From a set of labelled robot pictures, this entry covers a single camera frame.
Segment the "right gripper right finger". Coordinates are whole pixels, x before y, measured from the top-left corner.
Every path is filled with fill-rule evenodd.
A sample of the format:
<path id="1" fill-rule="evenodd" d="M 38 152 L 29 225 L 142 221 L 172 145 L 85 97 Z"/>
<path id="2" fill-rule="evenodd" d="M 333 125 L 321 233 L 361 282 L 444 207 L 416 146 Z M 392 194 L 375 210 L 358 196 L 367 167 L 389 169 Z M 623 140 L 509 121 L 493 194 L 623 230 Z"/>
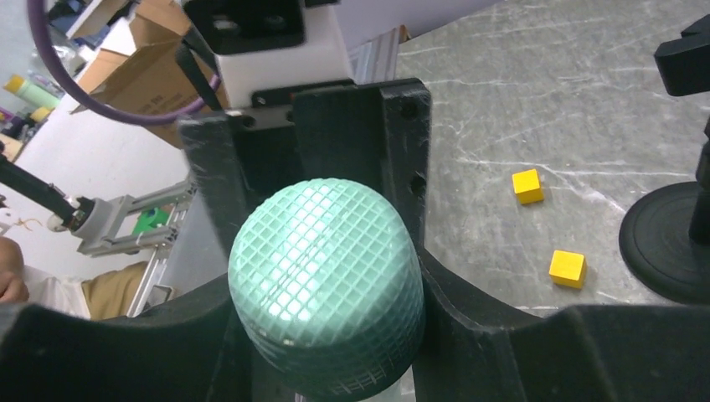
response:
<path id="1" fill-rule="evenodd" d="M 706 307 L 511 307 L 419 250 L 426 329 L 419 401 L 706 401 Z"/>

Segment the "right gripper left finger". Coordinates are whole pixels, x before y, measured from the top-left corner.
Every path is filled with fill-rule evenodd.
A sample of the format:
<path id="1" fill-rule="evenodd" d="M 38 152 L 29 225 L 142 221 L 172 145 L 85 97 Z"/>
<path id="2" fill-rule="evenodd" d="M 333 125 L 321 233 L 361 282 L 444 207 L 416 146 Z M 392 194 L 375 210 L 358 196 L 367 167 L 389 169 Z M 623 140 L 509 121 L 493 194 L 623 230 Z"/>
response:
<path id="1" fill-rule="evenodd" d="M 250 380 L 225 276 L 133 318 L 1 308 L 4 401 L 248 401 Z"/>

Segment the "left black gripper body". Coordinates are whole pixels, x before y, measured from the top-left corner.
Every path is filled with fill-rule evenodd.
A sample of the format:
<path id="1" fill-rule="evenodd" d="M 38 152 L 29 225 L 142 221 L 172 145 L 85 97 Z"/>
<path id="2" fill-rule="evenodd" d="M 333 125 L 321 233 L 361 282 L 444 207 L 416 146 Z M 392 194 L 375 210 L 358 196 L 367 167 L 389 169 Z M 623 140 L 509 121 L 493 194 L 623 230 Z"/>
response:
<path id="1" fill-rule="evenodd" d="M 424 241 L 431 96 L 417 79 L 296 93 L 277 107 L 219 111 L 177 122 L 219 244 L 275 192 L 344 178 L 381 193 L 413 241 Z"/>

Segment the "teal microphone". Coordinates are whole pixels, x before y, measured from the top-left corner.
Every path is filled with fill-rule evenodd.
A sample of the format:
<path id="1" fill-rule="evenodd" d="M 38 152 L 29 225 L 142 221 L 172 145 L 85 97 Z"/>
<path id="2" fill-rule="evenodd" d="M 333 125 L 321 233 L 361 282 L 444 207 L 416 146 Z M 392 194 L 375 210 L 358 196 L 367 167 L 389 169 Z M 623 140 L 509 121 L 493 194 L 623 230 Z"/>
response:
<path id="1" fill-rule="evenodd" d="M 234 239 L 228 283 L 258 353 L 313 401 L 380 393 L 423 339 L 410 234 L 383 195 L 351 180 L 302 181 L 266 199 Z"/>

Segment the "person's hand in background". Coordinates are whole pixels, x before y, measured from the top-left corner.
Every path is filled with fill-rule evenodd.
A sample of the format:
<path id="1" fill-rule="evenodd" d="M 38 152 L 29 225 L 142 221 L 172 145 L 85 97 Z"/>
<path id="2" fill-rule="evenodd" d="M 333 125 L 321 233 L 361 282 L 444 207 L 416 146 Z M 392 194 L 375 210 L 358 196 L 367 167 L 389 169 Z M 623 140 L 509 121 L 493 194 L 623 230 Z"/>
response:
<path id="1" fill-rule="evenodd" d="M 24 260 L 20 246 L 1 237 L 1 303 L 27 302 L 28 288 L 23 280 Z"/>

